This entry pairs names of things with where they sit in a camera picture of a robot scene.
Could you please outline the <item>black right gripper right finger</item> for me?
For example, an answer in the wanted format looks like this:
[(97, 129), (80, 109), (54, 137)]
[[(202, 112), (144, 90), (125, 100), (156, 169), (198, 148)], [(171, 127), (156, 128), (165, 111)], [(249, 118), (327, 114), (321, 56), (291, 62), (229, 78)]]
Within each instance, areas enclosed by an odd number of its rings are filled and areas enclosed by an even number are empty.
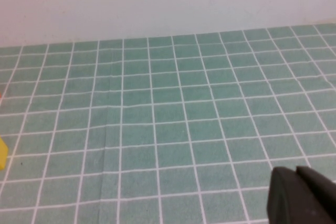
[(335, 223), (335, 183), (308, 166), (297, 166), (296, 173)]

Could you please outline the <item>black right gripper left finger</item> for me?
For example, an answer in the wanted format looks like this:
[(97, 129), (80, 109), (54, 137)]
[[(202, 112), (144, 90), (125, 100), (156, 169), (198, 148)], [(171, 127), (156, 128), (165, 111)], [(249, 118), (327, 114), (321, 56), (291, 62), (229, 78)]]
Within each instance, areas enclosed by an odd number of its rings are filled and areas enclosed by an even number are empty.
[(331, 223), (296, 170), (280, 166), (271, 173), (267, 216), (269, 223)]

